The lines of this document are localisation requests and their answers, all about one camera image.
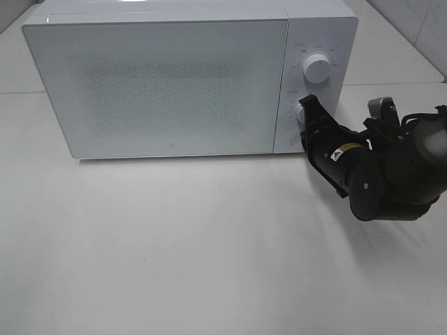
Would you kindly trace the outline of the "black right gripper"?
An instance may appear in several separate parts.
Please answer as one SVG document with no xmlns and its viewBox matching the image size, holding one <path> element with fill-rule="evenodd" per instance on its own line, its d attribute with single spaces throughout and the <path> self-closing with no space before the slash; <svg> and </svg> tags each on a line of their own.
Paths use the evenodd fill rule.
<svg viewBox="0 0 447 335">
<path fill-rule="evenodd" d="M 360 140 L 346 127 L 340 126 L 310 94 L 299 100 L 304 122 L 300 140 L 311 166 L 336 190 L 341 198 L 349 193 L 348 175 L 360 152 Z"/>
</svg>

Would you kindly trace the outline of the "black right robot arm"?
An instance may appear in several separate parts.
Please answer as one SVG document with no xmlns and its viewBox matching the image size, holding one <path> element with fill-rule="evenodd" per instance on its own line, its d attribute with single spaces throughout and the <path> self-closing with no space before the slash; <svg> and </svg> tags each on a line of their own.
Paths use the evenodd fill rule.
<svg viewBox="0 0 447 335">
<path fill-rule="evenodd" d="M 385 96 L 368 102 L 365 130 L 338 124 L 315 95 L 299 101 L 310 165 L 361 221 L 415 221 L 446 192 L 446 106 L 400 118 Z"/>
</svg>

